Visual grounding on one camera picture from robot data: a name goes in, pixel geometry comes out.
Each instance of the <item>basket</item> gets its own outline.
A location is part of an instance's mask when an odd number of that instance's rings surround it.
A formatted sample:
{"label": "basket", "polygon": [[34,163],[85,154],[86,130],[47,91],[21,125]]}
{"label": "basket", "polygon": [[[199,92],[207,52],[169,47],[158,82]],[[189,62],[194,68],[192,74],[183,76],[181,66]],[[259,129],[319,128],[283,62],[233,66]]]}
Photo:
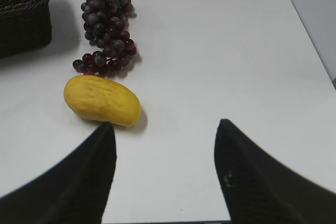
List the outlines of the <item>basket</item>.
{"label": "basket", "polygon": [[0,57],[51,41],[49,0],[0,0]]}

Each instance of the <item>grape bunch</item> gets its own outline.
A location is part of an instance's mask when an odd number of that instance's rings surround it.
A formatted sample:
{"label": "grape bunch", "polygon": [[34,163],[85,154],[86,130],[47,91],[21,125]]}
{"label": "grape bunch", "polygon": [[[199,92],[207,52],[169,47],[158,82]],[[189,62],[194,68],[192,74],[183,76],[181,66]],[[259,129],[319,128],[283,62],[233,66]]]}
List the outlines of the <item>grape bunch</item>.
{"label": "grape bunch", "polygon": [[80,73],[106,74],[126,67],[136,54],[134,41],[125,29],[125,14],[133,12],[131,0],[86,0],[83,10],[85,38],[102,48],[84,54],[72,66]]}

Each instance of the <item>table surface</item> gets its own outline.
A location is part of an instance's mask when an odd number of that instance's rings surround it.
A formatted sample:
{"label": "table surface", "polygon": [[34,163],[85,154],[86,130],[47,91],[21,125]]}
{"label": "table surface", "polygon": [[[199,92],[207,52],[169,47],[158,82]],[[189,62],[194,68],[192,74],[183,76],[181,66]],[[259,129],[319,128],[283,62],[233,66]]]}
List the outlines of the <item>table surface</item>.
{"label": "table surface", "polygon": [[[74,150],[97,124],[63,89],[96,48],[80,4],[50,0],[52,43],[0,59],[0,196]],[[116,127],[117,168],[104,223],[229,219],[213,149],[221,118],[272,156],[336,191],[336,93],[290,0],[132,0],[140,52],[114,77],[139,97]]]}

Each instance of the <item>woven basket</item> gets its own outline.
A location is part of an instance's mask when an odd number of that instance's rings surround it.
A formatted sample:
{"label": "woven basket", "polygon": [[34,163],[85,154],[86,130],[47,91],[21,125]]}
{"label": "woven basket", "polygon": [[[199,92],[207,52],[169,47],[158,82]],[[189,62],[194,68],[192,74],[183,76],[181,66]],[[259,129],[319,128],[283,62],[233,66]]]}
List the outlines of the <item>woven basket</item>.
{"label": "woven basket", "polygon": [[0,0],[0,57],[51,41],[49,0]]}

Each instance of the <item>mango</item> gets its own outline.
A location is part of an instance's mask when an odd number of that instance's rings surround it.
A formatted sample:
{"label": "mango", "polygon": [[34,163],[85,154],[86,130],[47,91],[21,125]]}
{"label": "mango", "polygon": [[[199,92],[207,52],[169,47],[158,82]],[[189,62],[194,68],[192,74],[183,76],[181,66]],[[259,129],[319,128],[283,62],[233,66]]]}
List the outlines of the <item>mango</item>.
{"label": "mango", "polygon": [[88,120],[133,126],[141,114],[139,99],[132,91],[97,76],[71,78],[64,88],[64,99],[77,115]]}

